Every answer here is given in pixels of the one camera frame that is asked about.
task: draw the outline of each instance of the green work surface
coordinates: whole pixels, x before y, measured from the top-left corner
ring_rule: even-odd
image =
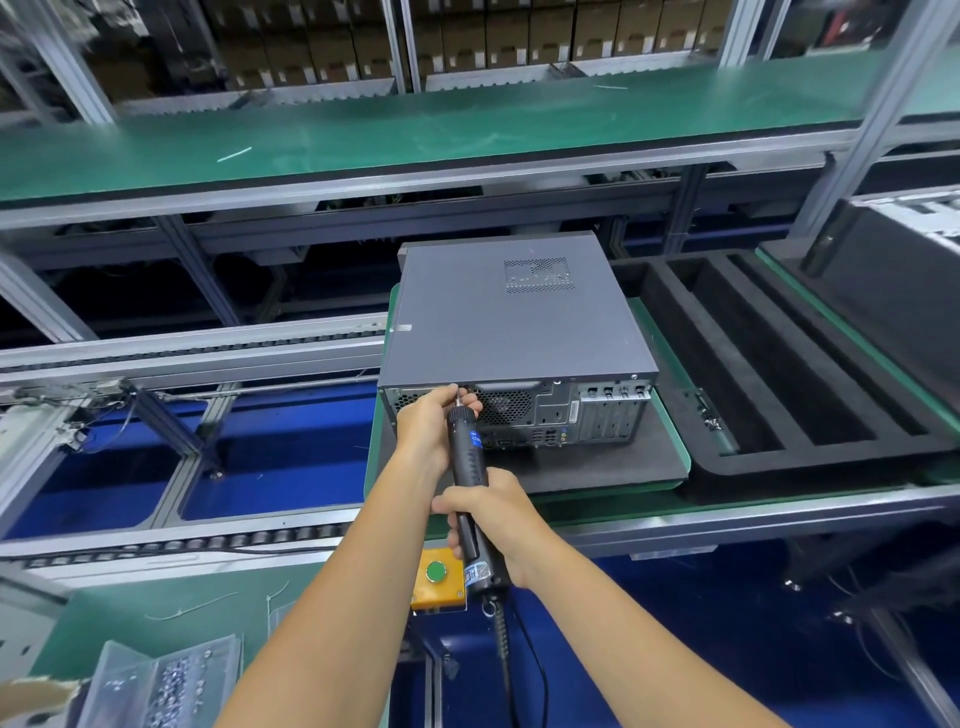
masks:
[[[704,65],[4,132],[0,203],[852,123],[880,55]],[[960,89],[948,78],[958,58],[951,49],[940,59],[911,112],[960,109]]]
[[[59,680],[91,677],[107,640],[160,657],[229,635],[243,640],[246,668],[267,641],[267,597],[272,597],[270,611],[296,601],[320,567],[303,564],[80,589],[63,609],[31,674]],[[178,612],[183,614],[174,617]],[[386,728],[389,717],[388,695],[380,728]]]

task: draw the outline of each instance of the barcode label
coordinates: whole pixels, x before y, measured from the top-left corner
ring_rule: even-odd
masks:
[[[470,564],[464,569],[464,586],[468,587],[474,582],[486,579],[490,576],[490,566],[486,561],[478,561],[476,564]]]

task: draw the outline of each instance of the black foam tray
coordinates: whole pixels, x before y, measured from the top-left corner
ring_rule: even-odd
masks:
[[[683,486],[689,499],[895,483],[955,449],[946,423],[753,253],[612,267],[672,350],[639,322],[660,366],[660,397],[693,460]],[[690,380],[719,415],[728,454]]]

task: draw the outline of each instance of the gray computer case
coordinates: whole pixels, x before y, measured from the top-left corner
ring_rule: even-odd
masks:
[[[379,389],[391,423],[456,382],[485,447],[627,443],[657,365],[596,237],[408,244]]]

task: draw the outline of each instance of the green button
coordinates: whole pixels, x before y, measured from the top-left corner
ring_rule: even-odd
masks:
[[[427,581],[432,581],[434,584],[446,579],[446,566],[444,566],[444,562],[430,562],[426,567],[426,578]]]

